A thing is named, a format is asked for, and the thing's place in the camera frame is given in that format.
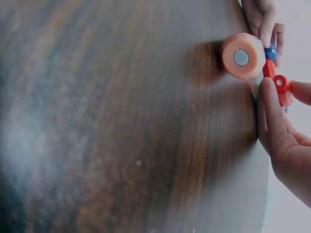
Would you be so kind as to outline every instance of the red plastic piece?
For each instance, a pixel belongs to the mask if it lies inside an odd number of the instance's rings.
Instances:
[[[279,94],[278,100],[281,107],[289,107],[293,103],[293,95],[288,91],[286,94]]]
[[[276,85],[276,90],[279,95],[286,94],[288,91],[290,91],[290,81],[288,81],[285,76],[278,74],[273,78],[273,81]]]
[[[263,76],[274,78],[276,75],[276,66],[274,65],[274,62],[271,59],[267,59],[266,63],[264,64],[262,68]]]

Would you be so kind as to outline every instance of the blue ball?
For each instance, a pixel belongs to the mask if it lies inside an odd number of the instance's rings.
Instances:
[[[273,44],[270,45],[270,48],[264,49],[264,53],[266,55],[266,59],[271,59],[273,62],[276,61],[276,47]]]

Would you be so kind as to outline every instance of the wooden surface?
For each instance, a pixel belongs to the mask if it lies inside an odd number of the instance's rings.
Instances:
[[[1,232],[260,232],[245,31],[234,0],[2,0]]]

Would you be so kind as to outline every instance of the hand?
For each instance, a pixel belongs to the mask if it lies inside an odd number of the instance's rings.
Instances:
[[[311,83],[292,81],[291,92],[311,105]],[[259,87],[258,128],[276,177],[311,208],[311,138],[294,129],[280,107],[271,78],[264,78]]]
[[[242,7],[251,34],[259,38],[265,48],[270,43],[276,46],[276,67],[279,67],[284,47],[283,24],[276,23],[276,6],[274,0],[242,0]]]

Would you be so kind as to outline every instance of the toy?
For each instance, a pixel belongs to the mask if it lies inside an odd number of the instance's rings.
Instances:
[[[274,80],[280,105],[285,108],[293,102],[288,79],[276,74],[274,62],[277,58],[273,44],[267,49],[262,42],[248,33],[239,33],[227,37],[221,48],[224,69],[237,79],[251,79],[262,70],[264,77]]]
[[[276,47],[274,46],[274,44],[271,44],[269,48],[265,48],[264,53],[266,59],[270,59],[273,62],[276,62],[277,54],[276,54]]]
[[[248,33],[229,36],[221,48],[224,69],[238,79],[258,76],[266,62],[262,48],[262,42]]]

